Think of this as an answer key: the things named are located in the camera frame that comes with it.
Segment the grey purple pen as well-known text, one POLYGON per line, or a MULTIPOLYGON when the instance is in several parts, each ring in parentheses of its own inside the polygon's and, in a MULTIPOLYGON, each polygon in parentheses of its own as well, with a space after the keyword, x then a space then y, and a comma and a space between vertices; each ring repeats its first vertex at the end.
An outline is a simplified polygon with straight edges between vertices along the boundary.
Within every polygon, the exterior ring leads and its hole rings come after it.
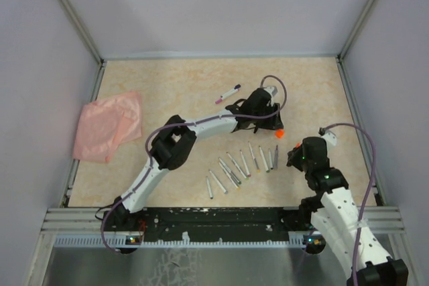
POLYGON ((275 150, 274 150, 274 159, 273 159, 273 169, 274 170, 278 169, 278 156, 279 156, 279 148, 278 148, 278 145, 276 145, 275 150))

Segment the black capped white marker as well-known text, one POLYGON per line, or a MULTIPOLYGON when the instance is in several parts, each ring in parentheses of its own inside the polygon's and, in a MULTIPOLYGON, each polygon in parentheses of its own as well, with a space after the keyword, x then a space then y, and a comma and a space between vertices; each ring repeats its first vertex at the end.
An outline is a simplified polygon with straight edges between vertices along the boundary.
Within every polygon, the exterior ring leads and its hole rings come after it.
POLYGON ((274 169, 274 166, 273 166, 273 155, 272 155, 272 152, 271 152, 270 148, 268 149, 268 155, 269 155, 269 168, 270 168, 270 170, 273 170, 274 169))

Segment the orange highlighter cap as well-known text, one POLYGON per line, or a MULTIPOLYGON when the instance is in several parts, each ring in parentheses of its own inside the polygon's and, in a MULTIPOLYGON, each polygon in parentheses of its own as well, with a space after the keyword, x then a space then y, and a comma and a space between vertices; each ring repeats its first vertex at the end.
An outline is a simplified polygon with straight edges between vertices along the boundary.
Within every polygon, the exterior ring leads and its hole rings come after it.
POLYGON ((275 135, 276 135, 276 137, 277 138, 282 138, 283 136, 284 136, 284 133, 285 133, 285 131, 283 130, 283 129, 278 129, 276 132, 275 132, 275 135))

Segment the dark green capped marker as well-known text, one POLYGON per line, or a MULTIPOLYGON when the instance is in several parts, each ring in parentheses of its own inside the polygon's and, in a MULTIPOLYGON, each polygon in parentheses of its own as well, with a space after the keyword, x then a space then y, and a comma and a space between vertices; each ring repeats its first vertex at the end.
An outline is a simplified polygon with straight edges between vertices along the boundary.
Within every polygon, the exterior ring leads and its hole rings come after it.
POLYGON ((263 149, 261 148, 261 146, 259 146, 259 153, 260 153, 260 156, 261 156, 261 159, 262 159, 262 162, 263 162, 264 170, 265 170, 266 173, 269 173, 270 172, 270 168, 269 168, 269 166, 267 164, 267 160, 265 158, 265 154, 264 154, 263 149))

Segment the pink capped marker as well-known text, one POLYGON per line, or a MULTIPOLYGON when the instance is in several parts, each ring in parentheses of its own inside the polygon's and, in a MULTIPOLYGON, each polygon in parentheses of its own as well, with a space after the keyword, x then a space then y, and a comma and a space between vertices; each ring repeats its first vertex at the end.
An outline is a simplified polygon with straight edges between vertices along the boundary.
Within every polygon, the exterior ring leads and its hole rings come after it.
POLYGON ((247 178, 250 178, 251 177, 251 173, 249 171, 249 168, 248 168, 248 165, 247 165, 247 162, 246 162, 246 159, 245 159, 245 155, 244 155, 244 153, 243 153, 243 151, 241 149, 239 150, 239 152, 240 152, 241 159, 242 159, 242 162, 243 162, 243 165, 244 165, 245 175, 246 175, 247 178))

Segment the light green capped marker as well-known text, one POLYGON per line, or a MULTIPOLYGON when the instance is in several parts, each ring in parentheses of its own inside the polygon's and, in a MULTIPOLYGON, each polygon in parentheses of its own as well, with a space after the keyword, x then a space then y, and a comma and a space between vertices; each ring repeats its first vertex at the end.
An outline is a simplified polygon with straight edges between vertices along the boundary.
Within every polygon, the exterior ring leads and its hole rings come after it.
POLYGON ((234 164, 234 166, 238 169, 239 173, 241 174, 241 176, 244 178, 244 180, 247 180, 248 177, 245 174, 245 172, 242 170, 242 168, 240 167, 240 165, 237 163, 237 161, 233 158, 233 156, 227 152, 227 156, 229 157, 229 159, 232 161, 232 163, 234 164))

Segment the yellow capped white marker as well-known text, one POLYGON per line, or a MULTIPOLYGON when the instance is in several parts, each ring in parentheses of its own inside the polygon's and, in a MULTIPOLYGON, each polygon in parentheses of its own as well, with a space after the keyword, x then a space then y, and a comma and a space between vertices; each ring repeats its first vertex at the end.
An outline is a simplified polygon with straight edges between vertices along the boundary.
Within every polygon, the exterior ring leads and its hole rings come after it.
POLYGON ((224 171, 225 175, 229 178, 229 180, 231 181, 231 183, 234 185, 234 187, 236 189, 240 189, 239 185, 237 184, 237 182, 233 179, 233 177, 231 176, 231 174, 227 171, 227 169, 224 167, 224 165, 221 162, 218 162, 219 166, 221 167, 221 169, 224 171))

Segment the grey blue capped marker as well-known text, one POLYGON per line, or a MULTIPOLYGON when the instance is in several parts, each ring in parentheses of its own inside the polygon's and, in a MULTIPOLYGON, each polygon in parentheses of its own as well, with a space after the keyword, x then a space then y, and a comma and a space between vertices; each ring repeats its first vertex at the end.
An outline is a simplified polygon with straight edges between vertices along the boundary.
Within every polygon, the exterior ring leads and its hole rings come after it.
POLYGON ((220 181, 220 179, 215 175, 215 173, 210 169, 208 171, 210 173, 210 175, 212 176, 213 180, 217 183, 217 185, 219 186, 219 188, 222 190, 222 192, 224 194, 228 194, 228 190, 226 189, 226 187, 223 185, 223 183, 220 181))

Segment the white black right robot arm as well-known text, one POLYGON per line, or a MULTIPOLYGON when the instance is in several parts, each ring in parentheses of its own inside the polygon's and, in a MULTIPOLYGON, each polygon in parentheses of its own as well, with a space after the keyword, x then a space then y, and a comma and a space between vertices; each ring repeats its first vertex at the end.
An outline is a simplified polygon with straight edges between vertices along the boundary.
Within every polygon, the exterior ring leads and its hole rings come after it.
POLYGON ((347 285, 406 285, 406 264, 390 255, 360 217, 348 182, 330 164, 326 139, 303 139, 288 152, 287 165, 303 172, 315 193, 301 201, 300 224, 321 233, 341 264, 347 285))

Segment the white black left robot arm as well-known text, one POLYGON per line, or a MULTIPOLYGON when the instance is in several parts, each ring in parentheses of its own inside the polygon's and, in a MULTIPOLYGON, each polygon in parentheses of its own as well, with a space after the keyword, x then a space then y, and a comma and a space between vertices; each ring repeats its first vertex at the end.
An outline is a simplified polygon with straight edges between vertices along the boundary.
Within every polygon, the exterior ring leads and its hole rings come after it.
POLYGON ((169 172, 184 165, 197 141, 252 126, 270 131, 283 129, 280 111, 284 104, 273 102, 277 91, 275 86, 260 86, 248 98, 203 119, 170 117, 149 136, 151 142, 145 145, 147 162, 127 191, 117 197, 112 209, 105 213, 105 224, 134 229, 139 224, 138 212, 143 210, 150 194, 169 172))

